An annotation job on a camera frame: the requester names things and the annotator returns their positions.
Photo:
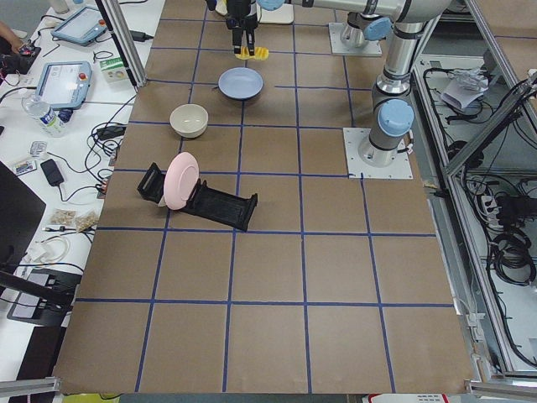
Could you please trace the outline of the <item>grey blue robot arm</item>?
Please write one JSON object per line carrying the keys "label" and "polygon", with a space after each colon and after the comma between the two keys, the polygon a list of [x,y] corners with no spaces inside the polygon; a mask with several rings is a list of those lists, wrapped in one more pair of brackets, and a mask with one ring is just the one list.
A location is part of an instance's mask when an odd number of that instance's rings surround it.
{"label": "grey blue robot arm", "polygon": [[410,131],[414,110],[406,101],[410,73],[425,25],[441,16],[448,1],[299,1],[304,8],[329,8],[348,13],[347,24],[365,39],[378,40],[387,29],[393,36],[383,71],[373,85],[374,124],[358,147],[360,158],[371,166],[390,165],[401,139]]}

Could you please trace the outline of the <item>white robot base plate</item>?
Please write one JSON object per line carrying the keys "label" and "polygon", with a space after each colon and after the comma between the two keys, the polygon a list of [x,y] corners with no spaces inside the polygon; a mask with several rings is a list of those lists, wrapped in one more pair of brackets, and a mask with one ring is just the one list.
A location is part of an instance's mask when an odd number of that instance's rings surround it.
{"label": "white robot base plate", "polygon": [[369,128],[344,128],[343,143],[347,159],[347,176],[351,179],[412,180],[409,155],[395,153],[386,167],[372,166],[360,156],[359,146],[368,138]]}

